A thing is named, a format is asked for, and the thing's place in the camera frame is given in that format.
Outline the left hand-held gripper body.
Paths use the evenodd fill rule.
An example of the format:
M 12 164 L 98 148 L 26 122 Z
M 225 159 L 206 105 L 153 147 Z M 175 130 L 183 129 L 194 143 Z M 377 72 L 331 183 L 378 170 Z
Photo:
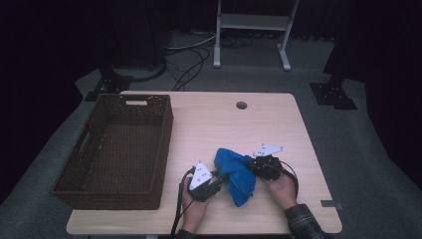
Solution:
M 218 177 L 214 177 L 206 165 L 199 161 L 189 180 L 187 191 L 194 200 L 205 202 L 221 190 L 222 186 L 219 187 L 216 183 Z

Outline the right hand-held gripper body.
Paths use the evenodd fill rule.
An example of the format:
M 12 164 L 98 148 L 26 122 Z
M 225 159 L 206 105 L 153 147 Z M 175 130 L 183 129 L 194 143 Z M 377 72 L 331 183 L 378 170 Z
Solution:
M 282 164 L 277 157 L 274 157 L 275 153 L 283 151 L 284 148 L 280 145 L 272 145 L 263 143 L 254 153 L 253 156 L 256 158 L 254 163 L 258 166 L 258 173 L 254 173 L 256 176 L 267 179 L 276 180 L 280 177 L 283 170 Z

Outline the blue printed t-shirt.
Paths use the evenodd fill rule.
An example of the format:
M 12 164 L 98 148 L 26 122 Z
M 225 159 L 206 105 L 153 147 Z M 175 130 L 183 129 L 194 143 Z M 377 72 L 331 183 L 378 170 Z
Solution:
M 214 164 L 221 175 L 229 174 L 227 188 L 237 207 L 243 206 L 252 196 L 256 186 L 256 176 L 247 167 L 246 155 L 227 148 L 219 148 Z

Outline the brown wicker basket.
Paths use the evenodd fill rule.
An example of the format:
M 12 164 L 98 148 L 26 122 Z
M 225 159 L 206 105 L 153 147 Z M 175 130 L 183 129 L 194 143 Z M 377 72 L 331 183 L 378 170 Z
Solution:
M 77 210 L 156 210 L 173 125 L 169 95 L 101 95 L 52 194 Z

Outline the person's right hand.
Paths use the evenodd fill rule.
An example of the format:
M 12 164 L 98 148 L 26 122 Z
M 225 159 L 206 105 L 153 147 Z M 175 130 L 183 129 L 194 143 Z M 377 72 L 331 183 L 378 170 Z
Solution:
M 283 210 L 298 204 L 294 182 L 285 174 L 276 180 L 261 179 L 268 188 L 275 203 Z

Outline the person's left hand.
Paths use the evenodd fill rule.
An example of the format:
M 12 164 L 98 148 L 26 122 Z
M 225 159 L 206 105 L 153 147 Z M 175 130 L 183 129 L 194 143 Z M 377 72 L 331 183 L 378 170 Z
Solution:
M 205 202 L 195 201 L 188 193 L 187 188 L 188 182 L 185 181 L 182 193 L 183 223 L 181 228 L 195 234 L 206 215 L 208 205 L 214 197 L 208 198 Z

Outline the grey tape strip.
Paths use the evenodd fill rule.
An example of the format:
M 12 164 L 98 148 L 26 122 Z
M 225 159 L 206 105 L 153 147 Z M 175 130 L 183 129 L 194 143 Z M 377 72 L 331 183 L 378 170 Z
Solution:
M 332 207 L 335 208 L 337 211 L 341 211 L 343 209 L 341 203 L 335 200 L 321 200 L 320 204 L 321 207 Z

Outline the black stand with square base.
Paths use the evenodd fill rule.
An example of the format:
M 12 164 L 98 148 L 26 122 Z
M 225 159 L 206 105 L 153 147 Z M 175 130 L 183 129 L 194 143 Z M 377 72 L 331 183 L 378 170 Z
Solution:
M 333 106 L 336 110 L 356 110 L 354 101 L 342 88 L 346 73 L 346 68 L 338 68 L 326 83 L 310 83 L 316 102 L 320 106 Z

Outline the black stand with flat feet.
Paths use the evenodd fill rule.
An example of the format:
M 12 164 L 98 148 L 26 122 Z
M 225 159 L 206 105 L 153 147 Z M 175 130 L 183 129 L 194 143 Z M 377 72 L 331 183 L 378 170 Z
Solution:
M 92 91 L 89 91 L 85 97 L 85 102 L 95 102 L 101 94 L 119 94 L 126 91 L 131 81 L 132 76 L 125 76 L 118 74 L 111 65 L 99 67 L 101 77 Z

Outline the white metal stand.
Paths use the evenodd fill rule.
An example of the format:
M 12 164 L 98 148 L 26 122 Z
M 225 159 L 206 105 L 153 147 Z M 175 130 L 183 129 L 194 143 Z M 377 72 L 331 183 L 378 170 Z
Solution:
M 286 47 L 295 21 L 300 0 L 293 0 L 293 6 L 288 16 L 248 15 L 222 12 L 222 0 L 217 0 L 216 30 L 214 44 L 213 66 L 221 66 L 221 33 L 226 29 L 263 30 L 283 32 L 283 41 L 277 45 L 283 69 L 288 72 L 292 69 L 287 56 Z

